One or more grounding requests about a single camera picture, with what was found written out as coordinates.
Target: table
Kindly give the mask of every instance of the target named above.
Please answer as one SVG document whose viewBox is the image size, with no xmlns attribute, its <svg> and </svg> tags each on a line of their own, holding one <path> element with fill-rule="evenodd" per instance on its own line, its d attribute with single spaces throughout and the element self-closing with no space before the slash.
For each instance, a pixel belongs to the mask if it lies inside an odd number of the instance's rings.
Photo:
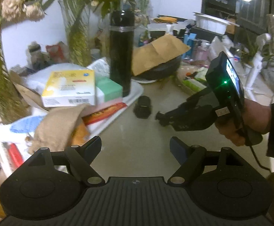
<svg viewBox="0 0 274 226">
<path fill-rule="evenodd" d="M 150 97 L 152 114 L 148 119 L 138 119 L 133 113 L 134 104 L 127 108 L 101 134 L 102 151 L 92 167 L 107 180 L 110 176 L 163 176 L 166 180 L 179 168 L 179 163 L 169 151 L 169 141 L 177 136 L 187 145 L 201 145 L 207 150 L 219 151 L 228 146 L 239 153 L 263 176 L 269 174 L 257 165 L 249 147 L 236 147 L 218 133 L 215 126 L 203 131 L 175 132 L 171 126 L 162 127 L 155 120 L 158 111 L 168 112 L 178 107 L 189 96 L 168 81 L 163 89 L 161 83 L 144 84 L 144 95 Z M 269 167 L 266 156 L 267 136 L 254 150 L 262 165 Z"/>
</svg>

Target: plastic container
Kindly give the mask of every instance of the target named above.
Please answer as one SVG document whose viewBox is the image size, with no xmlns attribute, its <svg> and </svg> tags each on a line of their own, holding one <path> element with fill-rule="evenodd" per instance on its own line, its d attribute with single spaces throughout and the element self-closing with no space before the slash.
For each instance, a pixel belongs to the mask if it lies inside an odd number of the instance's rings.
<svg viewBox="0 0 274 226">
<path fill-rule="evenodd" d="M 194 60 L 207 60 L 208 59 L 208 49 L 210 43 L 208 41 L 202 40 L 201 46 L 198 47 Z"/>
<path fill-rule="evenodd" d="M 232 24 L 232 22 L 213 17 L 206 14 L 195 14 L 197 22 L 196 25 L 198 28 L 212 31 L 221 35 L 224 35 L 226 32 L 227 25 Z"/>
</svg>

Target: black bowl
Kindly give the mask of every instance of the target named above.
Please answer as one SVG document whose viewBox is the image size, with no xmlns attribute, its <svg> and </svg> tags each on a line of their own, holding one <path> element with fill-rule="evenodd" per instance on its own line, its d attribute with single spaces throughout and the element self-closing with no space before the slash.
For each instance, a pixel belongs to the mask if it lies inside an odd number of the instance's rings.
<svg viewBox="0 0 274 226">
<path fill-rule="evenodd" d="M 160 79 L 169 77 L 174 72 L 176 72 L 180 66 L 180 63 L 181 63 L 181 55 L 170 61 L 159 64 L 158 66 L 137 75 L 137 77 L 143 78 L 145 80 L 160 80 Z"/>
</svg>

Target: white plastic container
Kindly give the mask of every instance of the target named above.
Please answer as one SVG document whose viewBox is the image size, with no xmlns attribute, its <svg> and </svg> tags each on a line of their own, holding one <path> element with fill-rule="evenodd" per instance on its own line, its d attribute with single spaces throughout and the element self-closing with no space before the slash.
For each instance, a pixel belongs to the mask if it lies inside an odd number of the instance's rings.
<svg viewBox="0 0 274 226">
<path fill-rule="evenodd" d="M 196 16 L 196 25 L 198 28 L 212 31 L 221 35 L 224 35 L 226 32 L 227 25 L 232 24 L 231 21 L 220 19 L 206 14 L 195 14 Z"/>
</svg>

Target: black cable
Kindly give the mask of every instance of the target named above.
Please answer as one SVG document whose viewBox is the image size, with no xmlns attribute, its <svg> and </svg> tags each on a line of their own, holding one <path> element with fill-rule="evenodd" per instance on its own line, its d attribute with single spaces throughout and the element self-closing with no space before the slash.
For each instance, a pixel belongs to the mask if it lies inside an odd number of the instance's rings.
<svg viewBox="0 0 274 226">
<path fill-rule="evenodd" d="M 245 133 L 245 143 L 248 143 L 248 144 L 249 144 L 249 148 L 250 148 L 250 150 L 251 150 L 251 152 L 252 152 L 252 154 L 253 154 L 253 156 L 254 156 L 255 161 L 257 162 L 258 166 L 259 166 L 261 169 L 267 170 L 267 171 L 269 171 L 269 172 L 271 173 L 270 168 L 263 166 L 263 165 L 260 163 L 260 161 L 258 160 L 258 158 L 257 158 L 257 156 L 256 156 L 256 153 L 254 152 L 254 149 L 253 149 L 253 147 L 252 147 L 252 145 L 251 145 L 251 141 L 250 141 L 250 139 L 249 139 L 248 132 L 247 132 L 246 126 L 245 126 L 245 124 L 244 124 L 243 118 L 241 118 L 241 122 L 242 122 L 242 127 L 243 127 L 244 133 Z"/>
<path fill-rule="evenodd" d="M 257 156 L 256 156 L 256 153 L 254 152 L 253 147 L 252 147 L 252 146 L 249 146 L 249 148 L 250 148 L 250 150 L 251 150 L 251 152 L 252 152 L 252 154 L 253 154 L 253 156 L 254 156 L 254 159 L 256 160 L 256 162 L 257 162 L 257 164 L 258 164 L 258 166 L 259 166 L 260 168 L 262 168 L 262 169 L 264 169 L 264 170 L 267 170 L 267 171 L 269 171 L 269 172 L 271 173 L 270 168 L 264 167 L 264 166 L 259 162 L 259 160 L 258 160 L 258 158 L 257 158 Z"/>
</svg>

